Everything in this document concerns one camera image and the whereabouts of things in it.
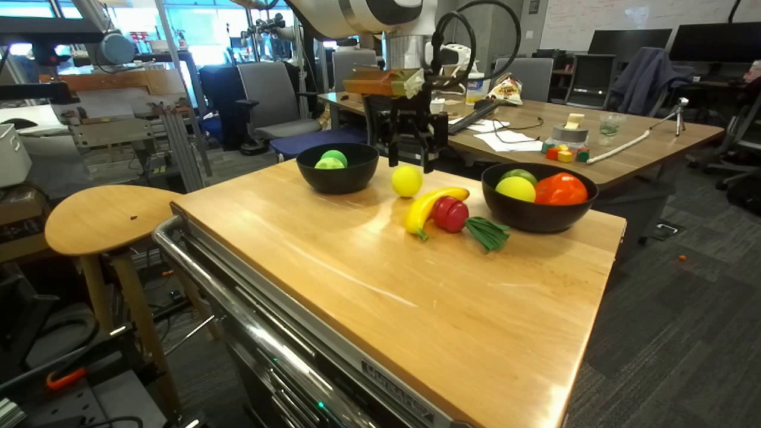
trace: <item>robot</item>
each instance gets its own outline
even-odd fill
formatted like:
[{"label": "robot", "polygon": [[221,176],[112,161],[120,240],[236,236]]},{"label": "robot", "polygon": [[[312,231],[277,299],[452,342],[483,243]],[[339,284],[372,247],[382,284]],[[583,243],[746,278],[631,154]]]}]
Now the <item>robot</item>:
[{"label": "robot", "polygon": [[[480,116],[490,114],[500,99],[491,99],[487,107],[474,110],[459,124],[449,124],[444,111],[430,114],[430,93],[441,89],[460,89],[468,83],[475,55],[459,63],[459,73],[447,76],[441,71],[441,49],[444,49],[444,29],[449,21],[459,21],[466,29],[468,53],[475,53],[475,30],[463,17],[466,10],[491,6],[508,15],[516,39],[514,53],[521,42],[521,21],[519,17],[500,0],[471,0],[460,7],[452,7],[447,0],[286,0],[301,27],[317,39],[345,39],[355,33],[386,33],[388,35],[388,65],[390,70],[424,70],[424,86],[412,99],[386,99],[382,111],[369,110],[370,122],[382,122],[376,129],[386,129],[388,136],[380,136],[388,146],[388,161],[394,167],[400,161],[400,143],[412,140],[418,146],[416,159],[424,171],[432,168],[438,149],[447,146],[447,136],[466,129]],[[495,70],[491,73],[480,76],[477,80],[500,76],[512,65]]]}]

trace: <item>computer monitor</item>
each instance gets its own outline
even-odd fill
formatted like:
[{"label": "computer monitor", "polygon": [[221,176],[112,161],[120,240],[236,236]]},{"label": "computer monitor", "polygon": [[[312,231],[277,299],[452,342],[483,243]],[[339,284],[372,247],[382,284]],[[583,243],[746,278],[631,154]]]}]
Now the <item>computer monitor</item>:
[{"label": "computer monitor", "polygon": [[640,47],[665,47],[671,29],[625,29],[625,30],[595,30],[590,53],[615,55],[617,63],[631,63]]},{"label": "computer monitor", "polygon": [[676,63],[754,63],[761,59],[761,21],[678,27]]}]

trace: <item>cable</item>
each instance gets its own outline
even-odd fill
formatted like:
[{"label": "cable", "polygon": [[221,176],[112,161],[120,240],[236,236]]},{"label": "cable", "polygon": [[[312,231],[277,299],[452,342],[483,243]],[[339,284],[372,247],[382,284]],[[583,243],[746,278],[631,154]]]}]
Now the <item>cable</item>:
[{"label": "cable", "polygon": [[131,423],[135,423],[137,428],[143,428],[143,418],[137,418],[137,417],[116,417],[116,418],[107,418],[107,420],[100,420],[100,423],[88,423],[88,426],[80,426],[80,428],[112,426],[112,423],[116,423],[116,420],[131,420]]},{"label": "cable", "polygon": [[3,47],[3,55],[0,55],[0,71],[3,71],[4,63],[6,63],[6,57],[9,57],[9,46],[4,46],[4,47]]},{"label": "cable", "polygon": [[491,111],[491,133],[495,133],[495,137],[500,140],[500,143],[516,143],[516,140],[504,140],[501,136],[500,136],[500,130],[526,130],[526,129],[543,129],[544,127],[544,120],[543,116],[537,116],[537,122],[534,124],[526,124],[526,127],[514,127],[514,124],[508,124],[508,127],[501,127],[500,124],[500,120],[495,116],[495,111]]},{"label": "cable", "polygon": [[[514,21],[516,39],[514,39],[514,47],[512,47],[508,59],[506,59],[500,70],[487,71],[483,78],[468,78],[468,73],[471,73],[471,70],[474,70],[474,65],[475,65],[475,33],[474,33],[471,21],[463,17],[463,13],[471,10],[471,7],[483,7],[483,6],[491,6],[491,7],[504,10],[504,13],[508,15],[508,19]],[[438,76],[438,71],[439,71],[439,67],[441,67],[441,65],[439,65],[439,47],[441,47],[441,42],[444,42],[444,29],[449,27],[452,19],[457,19],[457,21],[463,23],[463,29],[466,29],[466,33],[468,33],[468,42],[471,42],[471,46],[468,46],[468,47],[471,47],[468,67],[466,67],[466,71],[463,71],[460,78],[453,78],[453,83],[487,80],[487,78],[501,76],[501,73],[512,67],[512,63],[516,59],[516,55],[519,55],[519,49],[521,49],[521,19],[516,17],[516,13],[514,13],[512,7],[506,7],[506,6],[500,2],[500,0],[474,0],[474,2],[460,6],[460,7],[453,10],[453,13],[441,15],[439,21],[436,23],[436,30],[432,30],[432,35],[430,35],[432,59],[430,59],[430,67],[427,67],[432,76]]]},{"label": "cable", "polygon": [[474,65],[475,65],[475,30],[474,30],[471,21],[459,10],[457,13],[447,13],[447,15],[441,15],[438,19],[436,30],[430,35],[430,46],[432,46],[436,55],[432,55],[427,70],[430,70],[432,76],[438,76],[439,70],[441,70],[439,49],[444,46],[444,30],[447,30],[452,19],[457,19],[468,33],[471,59],[468,59],[468,67],[466,67],[463,76],[453,76],[453,83],[463,83],[466,76],[471,73]]},{"label": "cable", "polygon": [[590,158],[588,164],[603,161],[603,159],[609,159],[609,158],[613,158],[613,154],[617,154],[617,152],[622,152],[622,149],[628,149],[628,147],[633,147],[633,146],[640,146],[640,143],[647,140],[647,137],[648,137],[648,129],[644,129],[644,133],[640,133],[638,137],[633,137],[633,140],[628,140],[628,143],[622,143],[622,146],[617,146],[617,147],[613,147],[613,149],[609,149],[609,152],[602,152],[602,154],[596,154],[596,158]]},{"label": "cable", "polygon": [[734,13],[738,13],[739,2],[742,2],[742,0],[734,0],[733,13],[730,13],[730,17],[728,17],[728,23],[734,21]]},{"label": "cable", "polygon": [[514,65],[514,59],[521,49],[521,33],[524,33],[521,19],[516,17],[516,13],[508,6],[504,6],[500,0],[474,0],[474,2],[460,6],[457,13],[466,13],[466,10],[480,7],[480,6],[495,6],[495,7],[504,10],[508,15],[508,19],[514,21],[516,40],[514,40],[512,55],[506,57],[506,63],[500,70],[484,73],[483,78],[468,78],[468,80],[487,80],[487,78],[501,76],[508,70],[508,65]]}]

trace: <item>yellow lemon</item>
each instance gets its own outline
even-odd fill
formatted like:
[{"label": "yellow lemon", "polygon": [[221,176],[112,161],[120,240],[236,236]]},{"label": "yellow lemon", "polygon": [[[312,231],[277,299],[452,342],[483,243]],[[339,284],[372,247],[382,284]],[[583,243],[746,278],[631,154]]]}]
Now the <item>yellow lemon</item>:
[{"label": "yellow lemon", "polygon": [[497,193],[514,198],[514,200],[524,200],[524,203],[534,203],[537,200],[537,191],[534,185],[524,179],[524,176],[506,176],[497,183]]},{"label": "yellow lemon", "polygon": [[400,164],[390,176],[390,189],[400,198],[413,198],[424,189],[424,171],[420,167]]}]

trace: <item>chair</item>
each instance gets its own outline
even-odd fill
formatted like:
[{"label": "chair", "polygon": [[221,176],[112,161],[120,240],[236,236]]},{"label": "chair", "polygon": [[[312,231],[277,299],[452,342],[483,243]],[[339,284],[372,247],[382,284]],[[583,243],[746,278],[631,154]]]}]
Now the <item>chair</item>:
[{"label": "chair", "polygon": [[[506,57],[497,57],[491,70],[504,67]],[[521,80],[524,99],[548,99],[548,83],[551,83],[554,59],[551,57],[516,57],[508,65],[508,76]]]},{"label": "chair", "polygon": [[257,154],[274,137],[318,130],[283,63],[202,67],[199,83],[219,111],[225,149]]},{"label": "chair", "polygon": [[[757,93],[752,107],[746,114],[739,116],[738,127],[728,129],[728,147],[720,149],[717,161],[703,164],[707,171],[728,171],[730,176],[720,179],[716,185],[720,191],[733,189],[738,181],[743,181],[746,176],[761,173],[759,154],[761,154],[761,91]],[[730,152],[743,152],[749,158],[757,158],[749,164],[730,161]]]},{"label": "chair", "polygon": [[665,97],[690,80],[692,70],[673,65],[664,47],[640,47],[615,76],[607,107],[653,116]]},{"label": "chair", "polygon": [[617,63],[613,55],[575,55],[565,102],[603,110],[615,71]]},{"label": "chair", "polygon": [[238,65],[238,73],[251,107],[249,136],[274,140],[318,130],[283,63]]},{"label": "chair", "polygon": [[343,80],[355,73],[355,70],[378,70],[376,49],[334,49],[333,53],[333,91],[343,91]]},{"label": "chair", "polygon": [[238,67],[236,65],[202,67],[198,71],[198,78],[208,107],[219,116],[221,147],[238,149],[242,143],[249,140],[248,136],[249,110],[239,102],[245,99],[245,95],[242,95]]}]

